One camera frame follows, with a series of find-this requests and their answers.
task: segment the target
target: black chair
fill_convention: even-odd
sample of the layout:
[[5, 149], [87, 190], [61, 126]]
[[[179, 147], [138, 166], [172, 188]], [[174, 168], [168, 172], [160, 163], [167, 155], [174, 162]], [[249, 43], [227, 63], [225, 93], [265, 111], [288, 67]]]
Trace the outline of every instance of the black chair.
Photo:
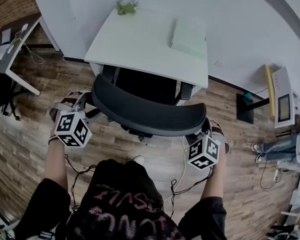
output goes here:
[[6, 110], [10, 104], [14, 118], [18, 121], [20, 117], [16, 115], [13, 99], [27, 91], [22, 88], [20, 91], [14, 92], [16, 85], [17, 83], [15, 81], [12, 84], [12, 79], [9, 76], [6, 74], [0, 74], [0, 109], [4, 106], [2, 113], [4, 116], [7, 116], [8, 112]]
[[189, 136], [202, 129], [206, 119], [203, 103], [176, 106], [188, 100], [193, 86], [166, 77], [104, 66], [92, 86], [92, 103], [129, 133], [144, 137]]

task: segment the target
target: wooden floor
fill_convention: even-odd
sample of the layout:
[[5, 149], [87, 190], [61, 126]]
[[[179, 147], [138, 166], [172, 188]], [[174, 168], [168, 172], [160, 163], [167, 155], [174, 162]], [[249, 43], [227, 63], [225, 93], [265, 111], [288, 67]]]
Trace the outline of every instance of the wooden floor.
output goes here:
[[[68, 62], [53, 50], [34, 50], [45, 60], [35, 65], [26, 52], [21, 52], [13, 70], [41, 91], [34, 97], [23, 94], [16, 101], [20, 121], [13, 116], [0, 114], [0, 214], [8, 221], [19, 219], [28, 201], [44, 175], [47, 141], [52, 127], [49, 110], [54, 102], [61, 101], [69, 91], [90, 90], [94, 74], [87, 64]], [[280, 212], [289, 207], [289, 200], [296, 187], [298, 175], [284, 173], [279, 183], [271, 189], [260, 188], [264, 164], [255, 164], [255, 154], [250, 144], [275, 139], [274, 124], [268, 118], [269, 108], [256, 109], [255, 124], [236, 120], [236, 93], [239, 91], [223, 84], [210, 81], [209, 88], [201, 90], [188, 103], [205, 103], [207, 115], [222, 125], [230, 139], [224, 206], [227, 211], [226, 236], [229, 240], [264, 239], [269, 226], [281, 219]], [[145, 143], [126, 133], [116, 122], [108, 122], [101, 116], [91, 126], [93, 136], [85, 149], [67, 149], [77, 170], [113, 158], [124, 162], [142, 155], [149, 176], [165, 198], [170, 194], [170, 181], [179, 180], [184, 166], [184, 151], [181, 137], [153, 137]], [[268, 163], [262, 184], [272, 184], [275, 164]], [[202, 179], [207, 172], [187, 168], [179, 190]], [[92, 173], [83, 175], [75, 186], [75, 197], [80, 201]], [[75, 173], [68, 167], [69, 185]], [[204, 184], [176, 197], [175, 215], [178, 223], [185, 212], [199, 199]], [[165, 204], [167, 214], [172, 206]]]

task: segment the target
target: white cable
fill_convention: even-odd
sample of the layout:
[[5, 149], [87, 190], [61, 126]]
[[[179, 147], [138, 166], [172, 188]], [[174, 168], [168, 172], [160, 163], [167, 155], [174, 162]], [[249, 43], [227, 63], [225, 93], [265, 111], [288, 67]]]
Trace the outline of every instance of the white cable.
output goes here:
[[[186, 165], [187, 165], [187, 163], [186, 163], [186, 148], [185, 148], [185, 144], [184, 144], [184, 138], [185, 138], [185, 136], [182, 136], [182, 146], [183, 146], [183, 162], [184, 162], [184, 168], [183, 168], [183, 173], [182, 173], [182, 175], [181, 175], [181, 178], [179, 179], [179, 182], [177, 183], [177, 185], [175, 186], [175, 188], [174, 188], [174, 191], [177, 189], [177, 187], [179, 186], [179, 183], [181, 182], [181, 180], [182, 180], [182, 178], [184, 177], [184, 175], [185, 175], [185, 172], [186, 172]], [[171, 194], [171, 195], [169, 195], [166, 199], [164, 199], [163, 201], [165, 202], [165, 201], [167, 201], [169, 198], [171, 198], [173, 196], [173, 194]]]
[[[21, 42], [23, 42], [23, 40], [21, 39], [21, 35], [22, 35], [23, 32], [24, 32], [23, 30], [20, 30], [19, 32], [15, 33], [15, 37], [12, 40], [12, 42], [9, 44], [8, 48], [11, 47], [17, 40], [20, 40]], [[31, 56], [31, 59], [32, 59], [32, 61], [33, 61], [34, 64], [36, 64], [36, 65], [42, 65], [45, 62], [45, 60], [43, 58], [41, 58], [39, 55], [36, 55], [32, 51], [30, 51], [29, 47], [26, 45], [25, 42], [23, 42], [23, 44], [28, 49], [28, 51], [30, 53], [30, 56]], [[32, 54], [35, 55], [35, 56], [37, 56], [40, 60], [42, 60], [42, 63], [36, 63]]]

